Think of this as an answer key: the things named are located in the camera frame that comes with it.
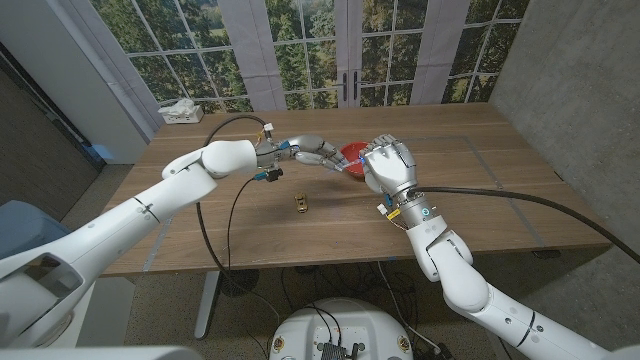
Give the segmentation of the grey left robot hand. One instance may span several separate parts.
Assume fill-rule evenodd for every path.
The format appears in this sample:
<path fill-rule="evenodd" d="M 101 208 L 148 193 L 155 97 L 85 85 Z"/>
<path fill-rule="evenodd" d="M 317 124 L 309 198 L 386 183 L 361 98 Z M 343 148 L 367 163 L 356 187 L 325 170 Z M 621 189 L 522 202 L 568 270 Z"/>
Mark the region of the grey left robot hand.
<path fill-rule="evenodd" d="M 323 166 L 330 170 L 342 171 L 347 165 L 346 157 L 322 137 L 303 134 L 281 141 L 272 141 L 256 148 L 257 167 L 275 168 L 278 163 L 296 160 L 304 165 Z"/>

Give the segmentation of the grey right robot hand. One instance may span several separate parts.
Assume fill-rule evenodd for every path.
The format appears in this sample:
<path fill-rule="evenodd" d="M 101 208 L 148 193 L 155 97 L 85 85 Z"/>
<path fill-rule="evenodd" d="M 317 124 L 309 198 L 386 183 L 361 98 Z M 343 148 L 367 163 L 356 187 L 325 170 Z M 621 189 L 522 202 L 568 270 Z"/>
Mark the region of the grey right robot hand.
<path fill-rule="evenodd" d="M 374 138 L 359 152 L 365 183 L 382 194 L 394 220 L 408 229 L 436 217 L 426 196 L 417 190 L 417 165 L 408 147 L 390 134 Z"/>

